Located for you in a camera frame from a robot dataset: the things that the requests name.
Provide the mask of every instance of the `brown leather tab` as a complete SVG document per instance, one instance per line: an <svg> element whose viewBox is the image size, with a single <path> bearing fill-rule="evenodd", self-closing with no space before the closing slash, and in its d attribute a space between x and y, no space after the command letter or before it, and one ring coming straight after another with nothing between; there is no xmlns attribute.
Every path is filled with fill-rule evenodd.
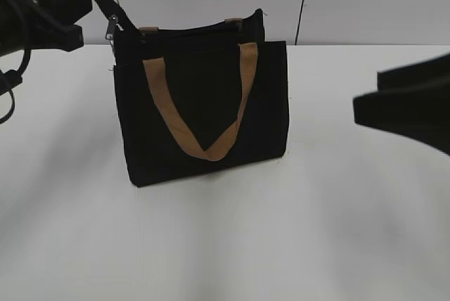
<svg viewBox="0 0 450 301"><path fill-rule="evenodd" d="M239 30L242 30L242 18L226 18L225 23L236 22Z"/></svg>
<svg viewBox="0 0 450 301"><path fill-rule="evenodd" d="M158 32L158 27L140 27L139 31L142 34L156 34Z"/></svg>
<svg viewBox="0 0 450 301"><path fill-rule="evenodd" d="M258 46L256 43L239 44L240 47L240 80L242 82L242 98L238 115L220 137L207 149L203 150L197 139L181 118L170 96L165 75L164 58L143 60L148 86L153 101L180 148L192 157L209 161L221 160L236 142L240 123L244 116L248 95L252 89L256 75Z"/></svg>

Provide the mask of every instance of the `tan handle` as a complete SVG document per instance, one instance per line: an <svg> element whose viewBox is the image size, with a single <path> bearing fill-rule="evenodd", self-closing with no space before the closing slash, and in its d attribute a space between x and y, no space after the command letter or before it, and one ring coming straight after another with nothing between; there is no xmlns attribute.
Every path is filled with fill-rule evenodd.
<svg viewBox="0 0 450 301"><path fill-rule="evenodd" d="M169 87L167 86L164 58L143 61L148 87L150 88L150 93L152 94L156 108L160 111L162 118L180 148L192 157L206 159L212 162L221 160L236 142L240 122L242 121L245 106L247 105L248 95L252 89L253 80L255 79L258 60L258 46L256 43L239 44L239 47L242 98L240 100L238 115L236 121L207 150L202 149L176 109L170 96Z"/></svg>
<svg viewBox="0 0 450 301"><path fill-rule="evenodd" d="M158 27L139 27L141 34L157 34L158 30Z"/></svg>

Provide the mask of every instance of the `white tabletop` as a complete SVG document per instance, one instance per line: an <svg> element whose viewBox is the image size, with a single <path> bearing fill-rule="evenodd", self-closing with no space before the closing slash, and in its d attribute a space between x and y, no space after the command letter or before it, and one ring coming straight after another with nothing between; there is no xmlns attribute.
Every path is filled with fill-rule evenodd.
<svg viewBox="0 0 450 301"><path fill-rule="evenodd" d="M447 51L290 47L283 158L145 188L110 47L33 52L0 125L0 300L448 300L450 158L352 113L377 70Z"/></svg>

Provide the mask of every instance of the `zipper pull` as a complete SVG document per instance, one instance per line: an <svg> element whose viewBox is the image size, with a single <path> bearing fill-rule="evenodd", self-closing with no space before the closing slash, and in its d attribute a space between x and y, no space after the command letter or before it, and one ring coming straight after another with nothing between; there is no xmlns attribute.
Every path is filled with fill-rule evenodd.
<svg viewBox="0 0 450 301"><path fill-rule="evenodd" d="M111 15L108 19L108 27L106 28L105 34L105 39L107 39L108 41L112 42L114 40L115 26L118 24L118 22L119 18L116 15Z"/></svg>

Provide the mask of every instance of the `black tote bag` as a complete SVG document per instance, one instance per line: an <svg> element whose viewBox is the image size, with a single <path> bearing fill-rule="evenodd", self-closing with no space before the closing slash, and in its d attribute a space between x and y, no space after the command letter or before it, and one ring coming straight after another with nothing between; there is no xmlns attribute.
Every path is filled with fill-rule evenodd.
<svg viewBox="0 0 450 301"><path fill-rule="evenodd" d="M117 110L134 185L284 154L286 45L264 41L261 10L190 30L138 30L113 0L95 1L113 33Z"/></svg>

